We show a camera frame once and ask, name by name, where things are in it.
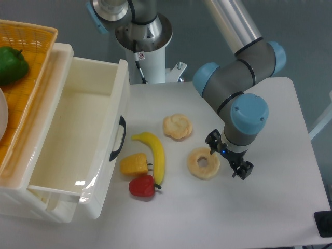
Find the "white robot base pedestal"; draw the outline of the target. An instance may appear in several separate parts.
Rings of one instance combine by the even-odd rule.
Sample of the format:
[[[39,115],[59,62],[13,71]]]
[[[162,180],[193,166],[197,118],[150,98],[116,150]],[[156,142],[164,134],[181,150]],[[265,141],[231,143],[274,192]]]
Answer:
[[[125,51],[130,84],[165,83],[165,51],[172,39],[170,21],[158,13],[149,24],[130,22],[115,30]]]

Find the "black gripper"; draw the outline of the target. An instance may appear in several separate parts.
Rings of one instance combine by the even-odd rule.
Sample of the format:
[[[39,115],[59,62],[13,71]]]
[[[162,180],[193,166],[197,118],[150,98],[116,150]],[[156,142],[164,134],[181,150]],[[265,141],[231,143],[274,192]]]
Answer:
[[[205,143],[210,148],[210,155],[219,153],[229,162],[233,169],[232,177],[238,176],[245,180],[252,172],[254,165],[249,161],[244,161],[243,157],[248,151],[248,146],[237,146],[231,143],[221,143],[221,134],[217,129],[210,132]]]

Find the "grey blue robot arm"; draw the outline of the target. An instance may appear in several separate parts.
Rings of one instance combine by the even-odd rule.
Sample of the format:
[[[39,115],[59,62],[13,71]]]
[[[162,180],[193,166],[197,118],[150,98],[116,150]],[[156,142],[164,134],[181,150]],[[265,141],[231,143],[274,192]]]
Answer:
[[[265,100],[247,90],[279,72],[286,63],[282,46],[264,41],[241,1],[206,1],[215,23],[236,60],[226,67],[201,66],[193,85],[225,126],[212,131],[206,143],[220,153],[234,176],[247,178],[252,163],[244,155],[268,119]],[[99,32],[114,31],[125,50],[131,84],[177,82],[180,66],[167,69],[165,48],[172,38],[169,20],[156,1],[88,1],[86,8]]]

